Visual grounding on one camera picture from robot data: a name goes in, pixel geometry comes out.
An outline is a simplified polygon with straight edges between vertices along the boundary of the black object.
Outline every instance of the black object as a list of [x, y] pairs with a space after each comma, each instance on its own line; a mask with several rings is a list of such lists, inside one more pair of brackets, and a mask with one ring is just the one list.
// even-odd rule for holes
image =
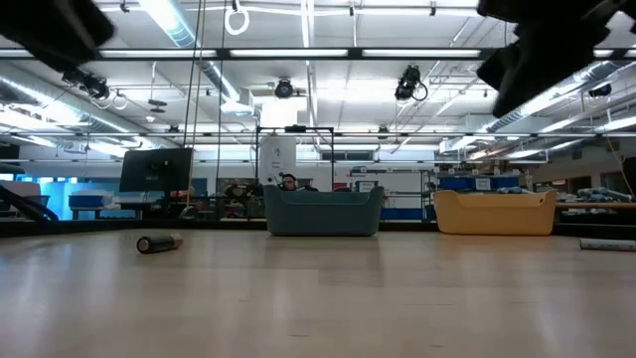
[[612, 85], [607, 84], [605, 86], [599, 87], [598, 89], [592, 89], [587, 94], [589, 94], [589, 96], [592, 98], [609, 96], [610, 94], [612, 94]]
[[90, 0], [3, 1], [0, 33], [58, 72], [95, 60], [115, 29]]
[[130, 12], [130, 9], [128, 8], [128, 6], [126, 6], [126, 0], [121, 0], [121, 3], [119, 4], [119, 9], [121, 9], [121, 11], [124, 14], [127, 14]]
[[0, 200], [6, 204], [14, 206], [25, 217], [27, 217], [27, 219], [35, 222], [43, 223], [59, 220], [56, 213], [51, 211], [45, 205], [23, 198], [3, 186], [0, 186]]
[[171, 191], [190, 188], [192, 148], [127, 151], [123, 157], [120, 192]]
[[[423, 97], [415, 97], [415, 91], [417, 89], [424, 89], [425, 95]], [[411, 98], [422, 101], [428, 97], [428, 89], [421, 82], [421, 73], [417, 66], [408, 65], [401, 78], [397, 81], [396, 99], [397, 100], [409, 100]]]
[[291, 85], [290, 80], [282, 79], [278, 81], [274, 94], [276, 94], [276, 97], [280, 99], [290, 98], [294, 95], [294, 86]]
[[[380, 127], [378, 127], [378, 133], [389, 133], [389, 129], [385, 125], [381, 125]], [[385, 140], [385, 139], [388, 139], [388, 137], [387, 136], [379, 136], [378, 139], [379, 140]]]
[[580, 239], [579, 244], [581, 250], [636, 252], [636, 241], [633, 240]]
[[609, 19], [619, 10], [636, 14], [635, 4], [635, 0], [480, 0], [480, 15], [518, 23], [519, 40], [496, 50], [477, 71], [499, 92], [493, 114], [509, 113], [589, 65], [594, 46], [609, 35], [605, 27]]
[[183, 245], [183, 239], [178, 234], [155, 237], [144, 236], [137, 240], [137, 250], [144, 255], [176, 250], [181, 245]]
[[85, 91], [90, 97], [104, 100], [110, 97], [110, 88], [106, 84], [106, 79], [100, 79], [93, 74], [87, 74], [75, 69], [62, 74], [62, 81], [80, 90]]
[[284, 128], [285, 133], [306, 133], [307, 132], [307, 126], [306, 125], [298, 125], [298, 124], [294, 124], [294, 125], [288, 125]]

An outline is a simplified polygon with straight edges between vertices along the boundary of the fluorescent light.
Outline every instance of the fluorescent light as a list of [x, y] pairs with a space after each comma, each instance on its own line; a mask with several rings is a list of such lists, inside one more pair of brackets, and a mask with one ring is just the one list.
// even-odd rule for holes
[[165, 57], [172, 59], [191, 59], [193, 57], [210, 58], [216, 57], [217, 51], [215, 50], [194, 50], [194, 49], [181, 49], [181, 50], [101, 50], [101, 55], [105, 58], [128, 58], [128, 59], [142, 59], [152, 57]]
[[[63, 104], [61, 101], [58, 101], [58, 99], [60, 99], [59, 97], [57, 98], [50, 97], [46, 94], [42, 94], [36, 90], [14, 83], [7, 79], [0, 78], [0, 82], [16, 90], [19, 90], [28, 96], [33, 97], [37, 102], [39, 102], [44, 107], [42, 108], [36, 105], [20, 104], [20, 106], [27, 108], [31, 112], [36, 112], [47, 118], [52, 118], [60, 122], [80, 121], [81, 112], [79, 110], [76, 110], [74, 108], [71, 108]], [[65, 95], [63, 94], [63, 91], [61, 89], [59, 93], [52, 93], [52, 94], [60, 95], [60, 96]]]
[[3, 58], [23, 58], [23, 57], [32, 58], [33, 55], [31, 55], [31, 53], [29, 53], [27, 50], [4, 49], [4, 50], [0, 50], [0, 57], [3, 57]]
[[233, 57], [346, 57], [344, 49], [298, 49], [298, 50], [230, 50]]
[[540, 130], [539, 133], [548, 133], [554, 130], [558, 130], [561, 128], [564, 128], [572, 123], [576, 122], [576, 119], [564, 119], [564, 120], [560, 120], [557, 123], [551, 124], [547, 127], [545, 127], [544, 129]]
[[51, 147], [51, 148], [55, 148], [56, 147], [56, 144], [54, 142], [52, 142], [51, 140], [47, 140], [45, 138], [41, 138], [41, 137], [35, 136], [35, 135], [30, 135], [28, 137], [12, 135], [11, 137], [14, 138], [14, 139], [26, 141], [26, 142], [33, 143], [33, 144], [38, 144], [38, 145], [42, 145], [42, 146], [48, 146], [48, 147]]
[[594, 57], [597, 59], [606, 59], [614, 53], [614, 50], [594, 50]]
[[138, 0], [137, 2], [166, 32], [177, 30], [184, 23], [170, 0]]
[[125, 148], [108, 144], [108, 143], [90, 143], [89, 146], [90, 146], [90, 149], [94, 149], [104, 154], [109, 154], [109, 155], [113, 155], [120, 158], [122, 158], [124, 154], [126, 154], [126, 152], [128, 151]]
[[0, 124], [7, 125], [13, 128], [23, 128], [28, 130], [38, 130], [38, 129], [47, 129], [52, 131], [59, 131], [65, 129], [61, 129], [52, 123], [45, 122], [40, 119], [32, 118], [28, 115], [22, 114], [15, 110], [6, 109], [4, 111], [0, 111]]
[[550, 148], [550, 150], [561, 150], [564, 148], [568, 148], [571, 145], [577, 144], [581, 141], [581, 139], [577, 139], [577, 140], [571, 140], [569, 142], [565, 142], [565, 143], [561, 143], [558, 145], [555, 145], [554, 147]]
[[480, 50], [438, 49], [438, 50], [363, 50], [363, 57], [423, 57], [423, 58], [479, 58]]
[[527, 156], [535, 155], [539, 153], [541, 150], [539, 149], [531, 149], [531, 150], [519, 150], [514, 153], [508, 154], [506, 158], [517, 159], [517, 158], [525, 158]]
[[636, 116], [627, 117], [623, 119], [612, 120], [607, 124], [603, 124], [594, 128], [594, 131], [597, 133], [603, 133], [610, 130], [616, 130], [624, 127], [628, 127], [636, 124]]
[[[375, 16], [430, 16], [430, 8], [421, 9], [396, 9], [396, 8], [367, 8], [356, 9], [356, 14], [361, 15], [375, 15]], [[447, 16], [463, 16], [463, 17], [477, 17], [480, 16], [475, 8], [437, 8], [435, 16], [447, 15]]]

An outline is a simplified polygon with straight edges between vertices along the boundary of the white sign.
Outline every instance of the white sign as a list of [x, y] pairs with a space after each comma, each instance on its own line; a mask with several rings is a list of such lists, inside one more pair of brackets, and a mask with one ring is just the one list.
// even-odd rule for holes
[[475, 178], [475, 189], [490, 191], [490, 178]]

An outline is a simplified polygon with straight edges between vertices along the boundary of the duct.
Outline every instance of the duct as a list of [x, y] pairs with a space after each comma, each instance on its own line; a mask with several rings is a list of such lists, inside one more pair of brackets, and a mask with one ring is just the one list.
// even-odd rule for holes
[[[548, 125], [546, 127], [544, 127], [542, 130], [539, 130], [539, 132], [549, 132], [552, 130], [557, 130], [557, 129], [561, 129], [564, 128], [568, 125], [571, 125], [573, 123], [576, 123], [578, 121], [584, 120], [584, 119], [589, 119], [590, 117], [594, 116], [595, 114], [601, 113], [601, 112], [605, 112], [611, 108], [615, 108], [615, 107], [619, 107], [619, 106], [628, 106], [631, 102], [633, 102], [634, 100], [636, 100], [636, 92], [630, 93], [628, 95], [625, 95], [621, 98], [618, 98], [616, 100], [613, 100], [611, 102], [607, 102], [607, 103], [603, 103], [603, 104], [599, 104], [596, 107], [591, 108], [588, 111], [579, 113], [573, 117], [570, 117], [568, 119], [564, 119], [561, 121], [558, 121], [556, 123], [553, 123], [552, 125]], [[558, 140], [554, 140], [551, 141], [550, 143], [547, 143], [546, 145], [543, 145], [544, 148], [542, 149], [550, 149], [551, 147], [549, 146], [549, 144], [558, 144]], [[493, 156], [493, 155], [498, 155], [500, 153], [506, 152], [508, 150], [512, 149], [509, 143], [500, 145], [498, 147], [495, 147], [493, 149], [491, 149], [490, 151], [488, 151], [488, 153], [479, 153], [479, 157], [484, 157], [484, 156]]]
[[[39, 104], [43, 104], [43, 106], [33, 106], [33, 108], [59, 123], [73, 125], [88, 117], [93, 122], [99, 123], [101, 128], [108, 128], [108, 131], [112, 132], [147, 131], [142, 126], [131, 123], [109, 111], [101, 110], [87, 100], [72, 93], [65, 93], [65, 89], [58, 89], [8, 64], [0, 63], [0, 83], [24, 93]], [[176, 147], [175, 143], [163, 138], [153, 138], [152, 143], [155, 147]]]
[[560, 82], [557, 86], [548, 89], [539, 96], [533, 98], [526, 104], [506, 114], [503, 118], [490, 124], [489, 132], [497, 131], [506, 125], [522, 120], [533, 113], [546, 109], [550, 105], [567, 98], [574, 93], [581, 93], [591, 90], [598, 86], [601, 82], [607, 81], [607, 78], [631, 66], [629, 62], [612, 62], [605, 61], [600, 64], [593, 64], [587, 69], [578, 72], [569, 78]]
[[[181, 6], [174, 0], [139, 0], [139, 4], [148, 15], [166, 33], [172, 42], [179, 48], [201, 47], [196, 37], [196, 32], [187, 22]], [[225, 105], [222, 110], [237, 115], [253, 114], [253, 104], [249, 102], [250, 95], [241, 90], [221, 74], [221, 70], [212, 61], [197, 63], [201, 73], [210, 81], [220, 93], [222, 98], [230, 105]]]

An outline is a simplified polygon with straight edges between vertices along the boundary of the black cylinder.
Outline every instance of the black cylinder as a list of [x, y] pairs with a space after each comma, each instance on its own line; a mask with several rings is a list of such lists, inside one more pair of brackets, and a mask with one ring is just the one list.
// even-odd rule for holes
[[178, 249], [183, 239], [178, 234], [166, 236], [143, 236], [137, 240], [137, 250], [141, 254], [157, 254]]

